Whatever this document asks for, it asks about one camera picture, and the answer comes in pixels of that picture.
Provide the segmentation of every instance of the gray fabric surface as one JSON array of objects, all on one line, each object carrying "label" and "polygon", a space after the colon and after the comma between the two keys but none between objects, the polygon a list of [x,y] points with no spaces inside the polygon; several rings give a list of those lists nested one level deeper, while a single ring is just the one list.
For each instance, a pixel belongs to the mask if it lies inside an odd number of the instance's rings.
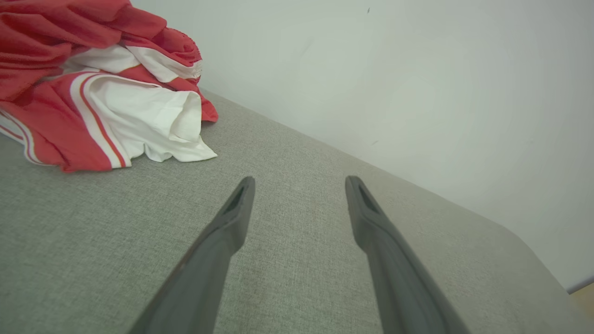
[{"label": "gray fabric surface", "polygon": [[63,174],[0,138],[0,332],[125,333],[235,185],[257,182],[216,333],[380,333],[344,179],[359,175],[474,333],[592,333],[503,227],[206,94],[219,157]]}]

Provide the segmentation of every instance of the fabric texture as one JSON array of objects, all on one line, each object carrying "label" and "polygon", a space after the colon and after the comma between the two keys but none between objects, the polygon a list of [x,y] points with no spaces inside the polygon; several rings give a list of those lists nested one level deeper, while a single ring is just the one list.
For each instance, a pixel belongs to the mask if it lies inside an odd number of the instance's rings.
[{"label": "fabric texture", "polygon": [[[130,166],[143,152],[157,161],[216,156],[199,137],[200,121],[218,119],[197,87],[200,52],[164,19],[128,0],[16,0],[0,3],[0,31],[0,133],[22,143],[30,162],[107,171]],[[95,92],[97,81],[119,89]],[[143,103],[147,94],[156,103]],[[128,117],[111,108],[124,99]],[[199,104],[171,105],[167,116],[153,118],[170,100]],[[155,136],[152,128],[162,133],[178,116],[188,126],[185,137]]]},{"label": "fabric texture", "polygon": [[237,183],[256,179],[215,333],[381,333],[344,182],[358,175],[473,333],[592,333],[511,232],[213,94],[200,163],[61,173],[0,138],[0,332],[126,333]]}]

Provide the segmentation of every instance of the wooden floor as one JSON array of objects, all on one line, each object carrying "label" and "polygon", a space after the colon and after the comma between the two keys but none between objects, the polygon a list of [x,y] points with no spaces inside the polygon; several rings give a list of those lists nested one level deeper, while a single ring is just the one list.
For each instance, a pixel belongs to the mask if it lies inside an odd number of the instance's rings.
[{"label": "wooden floor", "polygon": [[571,294],[573,300],[594,319],[594,283]]}]

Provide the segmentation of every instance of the white wall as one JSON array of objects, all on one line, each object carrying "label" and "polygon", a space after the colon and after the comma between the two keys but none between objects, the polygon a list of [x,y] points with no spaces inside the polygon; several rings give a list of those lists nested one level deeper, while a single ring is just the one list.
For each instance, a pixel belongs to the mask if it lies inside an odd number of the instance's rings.
[{"label": "white wall", "polygon": [[594,277],[594,1],[135,4],[195,39],[202,87],[506,226],[566,288]]}]

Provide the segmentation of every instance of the red and white garment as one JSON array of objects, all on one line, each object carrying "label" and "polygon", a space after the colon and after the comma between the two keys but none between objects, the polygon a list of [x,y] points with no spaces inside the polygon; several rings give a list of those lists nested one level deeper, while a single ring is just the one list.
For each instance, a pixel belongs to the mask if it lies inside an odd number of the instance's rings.
[{"label": "red and white garment", "polygon": [[65,172],[210,159],[194,42],[127,0],[0,3],[0,132]]}]

